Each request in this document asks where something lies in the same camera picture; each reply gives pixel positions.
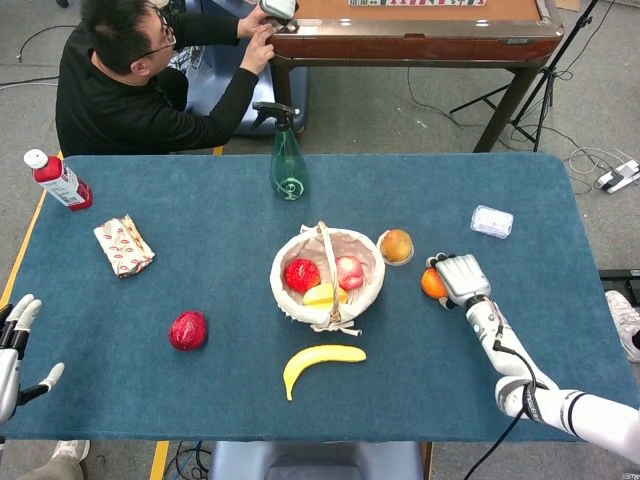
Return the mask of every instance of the man's hand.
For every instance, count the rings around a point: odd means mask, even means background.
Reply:
[[[262,26],[267,14],[260,8],[260,5],[251,11],[249,15],[238,21],[238,38],[246,38],[252,36]]]
[[[275,30],[271,25],[261,25],[256,29],[249,45],[247,45],[247,51],[244,53],[240,68],[249,70],[256,75],[264,70],[264,67],[274,56],[273,45],[267,45],[266,42],[275,33]]]

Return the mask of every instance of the red fruit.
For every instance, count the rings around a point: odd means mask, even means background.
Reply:
[[[285,268],[284,281],[291,290],[305,293],[320,284],[320,270],[308,258],[296,258]]]
[[[201,312],[187,310],[169,329],[169,343],[178,350],[195,350],[207,338],[207,319]]]
[[[344,290],[352,290],[362,286],[364,272],[362,264],[356,257],[344,256],[336,259],[338,269],[338,285]]]

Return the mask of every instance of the table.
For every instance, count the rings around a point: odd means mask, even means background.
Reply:
[[[474,253],[494,299],[541,369],[561,386],[635,405],[625,360],[562,163],[544,154],[308,155],[310,189],[285,202],[269,157],[72,157],[94,205],[47,198],[12,298],[42,299],[23,385],[58,361],[48,395],[21,408],[8,438],[199,440],[495,440],[498,375],[460,310],[420,289],[439,251]],[[469,229],[478,204],[512,212],[512,235]],[[92,229],[129,213],[156,253],[118,279]],[[412,234],[415,257],[389,267],[361,337],[314,333],[284,318],[268,284],[276,251],[301,224],[325,220],[372,239]],[[210,322],[207,345],[182,353],[167,332],[185,309]],[[282,370],[302,348],[362,347],[362,364],[305,372],[285,398]],[[569,440],[523,422],[511,440]]]
[[[299,4],[293,31],[283,29],[272,40],[276,101],[291,105],[289,71],[298,66],[509,69],[511,85],[475,152],[492,149],[564,34],[553,0],[488,0],[482,7]]]

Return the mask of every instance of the green spray bottle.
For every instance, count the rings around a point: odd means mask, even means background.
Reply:
[[[308,189],[309,173],[300,145],[293,134],[293,116],[297,113],[281,103],[253,102],[258,118],[256,128],[267,118],[276,119],[276,138],[271,155],[271,186],[285,200],[297,200]]]

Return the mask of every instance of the yellow banana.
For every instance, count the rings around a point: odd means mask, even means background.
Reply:
[[[347,292],[338,287],[339,303],[347,303]],[[330,283],[321,283],[307,290],[302,298],[302,304],[311,308],[330,309],[333,306],[333,285]]]
[[[362,362],[367,359],[364,350],[346,345],[318,345],[305,348],[296,353],[284,367],[284,386],[287,400],[293,400],[291,392],[300,374],[305,368],[322,362]]]

